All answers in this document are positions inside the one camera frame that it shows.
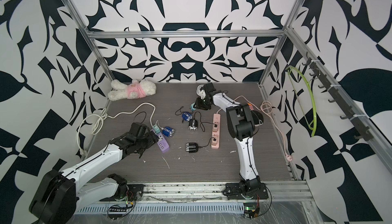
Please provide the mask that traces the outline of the teal usb charger plug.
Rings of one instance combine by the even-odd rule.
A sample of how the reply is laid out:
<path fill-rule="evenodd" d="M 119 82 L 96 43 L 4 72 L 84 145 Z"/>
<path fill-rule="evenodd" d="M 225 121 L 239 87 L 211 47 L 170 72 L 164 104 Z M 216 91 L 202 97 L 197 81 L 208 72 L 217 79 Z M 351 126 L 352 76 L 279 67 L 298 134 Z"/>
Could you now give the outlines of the teal usb charger plug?
<path fill-rule="evenodd" d="M 153 129 L 154 129 L 156 134 L 161 133 L 161 129 L 160 129 L 160 127 L 158 125 L 153 125 Z"/>

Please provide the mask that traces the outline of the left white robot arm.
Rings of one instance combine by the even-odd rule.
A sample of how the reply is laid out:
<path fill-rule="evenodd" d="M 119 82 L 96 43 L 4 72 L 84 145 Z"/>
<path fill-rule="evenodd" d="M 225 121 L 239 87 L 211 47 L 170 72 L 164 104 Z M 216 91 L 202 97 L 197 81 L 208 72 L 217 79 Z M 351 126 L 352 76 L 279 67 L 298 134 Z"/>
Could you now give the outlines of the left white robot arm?
<path fill-rule="evenodd" d="M 133 193 L 127 180 L 117 174 L 98 183 L 89 184 L 89 181 L 131 154 L 143 155 L 158 140 L 148 126 L 133 123 L 130 131 L 110 140 L 102 150 L 81 163 L 46 173 L 30 203 L 29 212 L 44 224 L 65 224 L 77 211 L 102 199 L 131 200 Z"/>

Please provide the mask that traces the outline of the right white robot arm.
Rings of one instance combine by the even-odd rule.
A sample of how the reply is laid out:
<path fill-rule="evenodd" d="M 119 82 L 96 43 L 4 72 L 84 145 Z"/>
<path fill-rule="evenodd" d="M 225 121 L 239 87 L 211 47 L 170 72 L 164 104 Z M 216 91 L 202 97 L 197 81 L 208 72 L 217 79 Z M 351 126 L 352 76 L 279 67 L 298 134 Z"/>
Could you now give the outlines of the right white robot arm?
<path fill-rule="evenodd" d="M 216 90 L 212 83 L 198 86 L 197 95 L 194 108 L 207 111 L 215 105 L 226 112 L 228 131 L 236 143 L 239 155 L 240 188 L 243 194 L 255 191 L 261 186 L 261 181 L 255 166 L 255 123 L 249 105 L 234 101 L 223 91 Z"/>

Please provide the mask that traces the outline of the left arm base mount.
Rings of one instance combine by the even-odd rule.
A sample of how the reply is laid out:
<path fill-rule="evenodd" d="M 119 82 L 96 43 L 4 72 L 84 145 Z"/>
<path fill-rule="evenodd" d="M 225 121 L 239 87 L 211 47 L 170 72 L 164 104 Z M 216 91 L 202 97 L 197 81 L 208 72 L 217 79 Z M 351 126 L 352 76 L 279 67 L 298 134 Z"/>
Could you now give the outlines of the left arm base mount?
<path fill-rule="evenodd" d="M 100 202 L 111 202 L 111 201 L 135 201 L 138 197 L 142 197 L 144 194 L 144 184 L 128 184 L 127 180 L 120 175 L 111 174 L 107 176 L 107 179 L 114 180 L 118 187 L 113 196 L 103 198 Z"/>

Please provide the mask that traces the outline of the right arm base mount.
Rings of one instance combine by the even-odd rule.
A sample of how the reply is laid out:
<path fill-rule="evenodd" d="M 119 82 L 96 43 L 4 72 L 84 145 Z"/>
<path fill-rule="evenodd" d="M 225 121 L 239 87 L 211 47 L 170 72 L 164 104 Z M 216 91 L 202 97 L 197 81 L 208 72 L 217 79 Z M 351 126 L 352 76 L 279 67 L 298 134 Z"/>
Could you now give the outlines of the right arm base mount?
<path fill-rule="evenodd" d="M 228 199 L 268 199 L 269 194 L 265 183 L 257 176 L 253 180 L 241 180 L 238 183 L 226 183 L 222 194 Z"/>

